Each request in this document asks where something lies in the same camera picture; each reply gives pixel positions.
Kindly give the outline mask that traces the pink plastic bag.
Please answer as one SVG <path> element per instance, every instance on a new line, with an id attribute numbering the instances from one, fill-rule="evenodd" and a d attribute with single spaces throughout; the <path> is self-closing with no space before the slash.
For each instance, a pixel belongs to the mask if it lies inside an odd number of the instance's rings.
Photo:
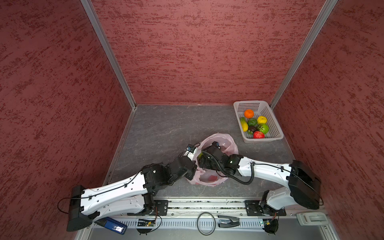
<path id="1" fill-rule="evenodd" d="M 198 165 L 198 156 L 202 150 L 211 146 L 213 142 L 217 142 L 220 146 L 220 151 L 226 155 L 238 154 L 238 146 L 234 139 L 229 134 L 213 134 L 196 146 L 195 155 L 192 161 L 195 161 L 197 170 L 192 180 L 188 180 L 191 185 L 200 185 L 206 187 L 215 187 L 224 183 L 228 178 L 222 173 L 217 173 L 216 170 L 209 170 L 208 168 L 201 168 Z"/>

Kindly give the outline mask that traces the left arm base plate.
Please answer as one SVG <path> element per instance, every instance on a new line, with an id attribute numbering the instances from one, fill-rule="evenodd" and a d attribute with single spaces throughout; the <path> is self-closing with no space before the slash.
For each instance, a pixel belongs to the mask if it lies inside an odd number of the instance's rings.
<path id="1" fill-rule="evenodd" d="M 143 211 L 137 214 L 127 213 L 127 216 L 166 216 L 168 212 L 168 200 L 154 200 L 152 207 L 145 207 Z"/>

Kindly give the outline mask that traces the yellow fruit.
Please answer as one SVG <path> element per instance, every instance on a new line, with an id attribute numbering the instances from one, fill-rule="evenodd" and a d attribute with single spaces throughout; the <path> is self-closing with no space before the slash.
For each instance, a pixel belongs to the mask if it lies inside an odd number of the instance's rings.
<path id="1" fill-rule="evenodd" d="M 257 118 L 258 125 L 266 124 L 268 122 L 268 119 L 264 116 L 259 116 Z"/>

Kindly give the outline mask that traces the red apple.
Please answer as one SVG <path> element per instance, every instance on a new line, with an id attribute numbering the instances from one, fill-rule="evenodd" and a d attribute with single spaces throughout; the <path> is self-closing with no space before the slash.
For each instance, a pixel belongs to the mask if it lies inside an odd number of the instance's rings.
<path id="1" fill-rule="evenodd" d="M 253 133 L 253 138 L 254 139 L 264 139 L 265 138 L 265 134 L 260 132 L 260 131 L 255 131 Z"/>

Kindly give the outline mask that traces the white plastic basket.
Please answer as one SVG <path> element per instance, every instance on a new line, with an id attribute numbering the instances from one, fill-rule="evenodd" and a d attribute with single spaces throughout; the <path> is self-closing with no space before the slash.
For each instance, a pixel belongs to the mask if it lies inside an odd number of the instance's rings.
<path id="1" fill-rule="evenodd" d="M 237 101 L 233 106 L 245 143 L 266 143 L 284 138 L 276 116 L 267 102 Z"/>

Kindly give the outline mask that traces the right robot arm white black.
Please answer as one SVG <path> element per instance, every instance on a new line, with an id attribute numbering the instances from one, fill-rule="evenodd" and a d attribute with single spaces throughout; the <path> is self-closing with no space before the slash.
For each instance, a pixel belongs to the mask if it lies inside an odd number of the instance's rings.
<path id="1" fill-rule="evenodd" d="M 255 178 L 281 185 L 277 190 L 264 191 L 256 206 L 256 212 L 261 216 L 277 215 L 285 207 L 293 205 L 309 210 L 318 210 L 323 205 L 320 178 L 300 161 L 273 164 L 238 154 L 226 155 L 219 143 L 213 142 L 201 150 L 197 163 L 204 170 L 220 172 L 242 185 L 250 185 Z"/>

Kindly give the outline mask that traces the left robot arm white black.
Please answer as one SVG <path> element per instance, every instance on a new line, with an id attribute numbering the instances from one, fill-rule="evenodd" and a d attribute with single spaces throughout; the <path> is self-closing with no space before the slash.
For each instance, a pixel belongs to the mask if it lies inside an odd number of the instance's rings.
<path id="1" fill-rule="evenodd" d="M 69 198 L 67 231 L 79 231 L 119 214 L 149 215 L 155 211 L 153 197 L 159 190 L 182 178 L 192 180 L 196 169 L 194 161 L 182 156 L 167 165 L 144 166 L 136 175 L 103 187 L 75 186 Z"/>

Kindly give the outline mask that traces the light green bumpy fruit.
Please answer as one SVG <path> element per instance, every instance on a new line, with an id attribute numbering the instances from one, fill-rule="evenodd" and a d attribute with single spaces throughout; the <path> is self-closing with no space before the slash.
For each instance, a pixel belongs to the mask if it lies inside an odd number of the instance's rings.
<path id="1" fill-rule="evenodd" d="M 258 124 L 258 131 L 266 135 L 269 132 L 269 126 L 267 124 Z"/>

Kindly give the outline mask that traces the dark purple mangosteen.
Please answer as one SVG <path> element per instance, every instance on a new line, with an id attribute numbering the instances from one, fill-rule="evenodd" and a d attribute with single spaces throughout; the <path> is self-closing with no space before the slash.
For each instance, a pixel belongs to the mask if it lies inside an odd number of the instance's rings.
<path id="1" fill-rule="evenodd" d="M 248 134 L 253 135 L 254 132 L 257 132 L 257 131 L 258 131 L 258 128 L 256 126 L 248 126 L 248 130 L 247 130 Z"/>

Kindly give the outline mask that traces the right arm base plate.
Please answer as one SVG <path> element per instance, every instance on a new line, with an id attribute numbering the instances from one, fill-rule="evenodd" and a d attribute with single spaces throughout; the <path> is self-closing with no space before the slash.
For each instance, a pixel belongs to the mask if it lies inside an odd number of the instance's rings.
<path id="1" fill-rule="evenodd" d="M 274 208 L 268 206 L 265 201 L 246 200 L 245 208 L 248 216 L 284 217 L 287 215 L 285 209 L 275 210 Z"/>

